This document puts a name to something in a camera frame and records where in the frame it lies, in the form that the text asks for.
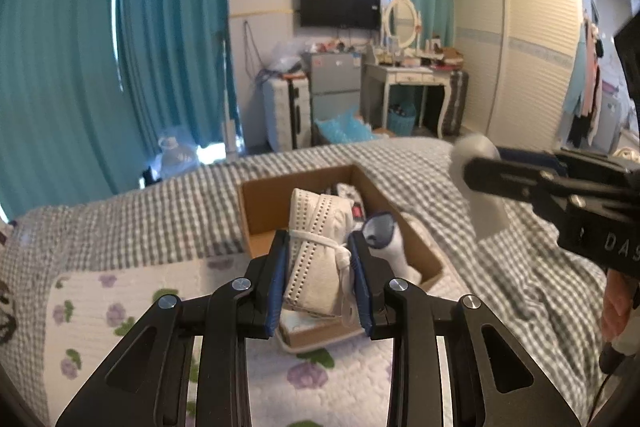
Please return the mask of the person's right hand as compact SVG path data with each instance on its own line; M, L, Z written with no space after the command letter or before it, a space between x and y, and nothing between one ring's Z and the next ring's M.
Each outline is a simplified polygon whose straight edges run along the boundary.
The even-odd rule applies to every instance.
M638 281L608 269L603 296L601 329L604 341L610 343L626 329Z

